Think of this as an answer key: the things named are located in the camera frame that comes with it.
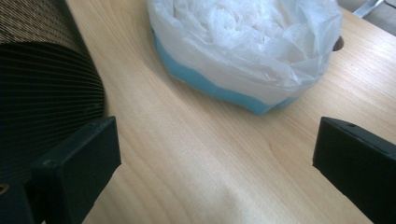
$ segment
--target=desk surface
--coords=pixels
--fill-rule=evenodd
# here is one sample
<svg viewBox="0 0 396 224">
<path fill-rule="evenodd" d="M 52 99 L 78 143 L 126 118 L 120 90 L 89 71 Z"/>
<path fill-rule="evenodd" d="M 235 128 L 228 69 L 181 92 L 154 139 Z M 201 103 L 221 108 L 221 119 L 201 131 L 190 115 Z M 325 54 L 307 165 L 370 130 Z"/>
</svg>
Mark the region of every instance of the desk surface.
<svg viewBox="0 0 396 224">
<path fill-rule="evenodd" d="M 118 120 L 122 166 L 84 223 L 370 223 L 312 166 L 321 116 L 396 143 L 396 37 L 345 12 L 345 47 L 258 117 L 170 77 L 144 0 L 68 0 Z"/>
</svg>

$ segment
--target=white plastic bag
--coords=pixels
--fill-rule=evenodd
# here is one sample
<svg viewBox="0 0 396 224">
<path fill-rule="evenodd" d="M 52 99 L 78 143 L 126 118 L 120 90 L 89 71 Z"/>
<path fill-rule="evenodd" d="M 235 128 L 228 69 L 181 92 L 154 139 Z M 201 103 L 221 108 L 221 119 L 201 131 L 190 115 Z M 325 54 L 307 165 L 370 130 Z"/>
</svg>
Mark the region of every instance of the white plastic bag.
<svg viewBox="0 0 396 224">
<path fill-rule="evenodd" d="M 325 73 L 341 33 L 336 0 L 148 0 L 169 72 L 263 114 Z"/>
</svg>

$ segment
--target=black mesh fabric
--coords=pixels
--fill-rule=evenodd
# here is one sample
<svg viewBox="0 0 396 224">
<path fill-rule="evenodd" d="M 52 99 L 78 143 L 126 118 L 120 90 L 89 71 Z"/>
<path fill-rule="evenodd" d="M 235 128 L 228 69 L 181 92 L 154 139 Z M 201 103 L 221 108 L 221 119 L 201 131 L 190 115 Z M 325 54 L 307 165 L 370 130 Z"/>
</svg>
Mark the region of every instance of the black mesh fabric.
<svg viewBox="0 0 396 224">
<path fill-rule="evenodd" d="M 64 0 L 0 1 L 0 180 L 103 116 L 104 88 Z"/>
</svg>

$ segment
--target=floor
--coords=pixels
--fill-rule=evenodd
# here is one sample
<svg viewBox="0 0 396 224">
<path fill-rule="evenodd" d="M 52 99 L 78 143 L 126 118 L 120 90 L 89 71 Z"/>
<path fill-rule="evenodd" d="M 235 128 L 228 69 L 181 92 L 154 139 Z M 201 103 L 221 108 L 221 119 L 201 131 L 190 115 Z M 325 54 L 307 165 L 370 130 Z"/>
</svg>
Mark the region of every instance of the floor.
<svg viewBox="0 0 396 224">
<path fill-rule="evenodd" d="M 368 0 L 337 0 L 338 4 L 351 12 L 358 9 Z M 396 36 L 396 8 L 383 2 L 368 14 L 365 20 Z"/>
</svg>

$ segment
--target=wooden desk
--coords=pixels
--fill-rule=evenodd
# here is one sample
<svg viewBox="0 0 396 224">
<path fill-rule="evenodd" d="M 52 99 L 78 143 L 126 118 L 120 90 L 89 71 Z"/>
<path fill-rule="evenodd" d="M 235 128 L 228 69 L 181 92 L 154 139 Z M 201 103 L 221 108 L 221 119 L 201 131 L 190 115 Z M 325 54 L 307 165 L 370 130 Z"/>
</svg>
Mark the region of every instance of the wooden desk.
<svg viewBox="0 0 396 224">
<path fill-rule="evenodd" d="M 69 0 L 118 120 L 122 166 L 85 223 L 369 223 L 317 169 L 321 116 L 396 143 L 396 38 L 345 12 L 345 47 L 258 117 L 171 78 L 144 0 Z"/>
</svg>

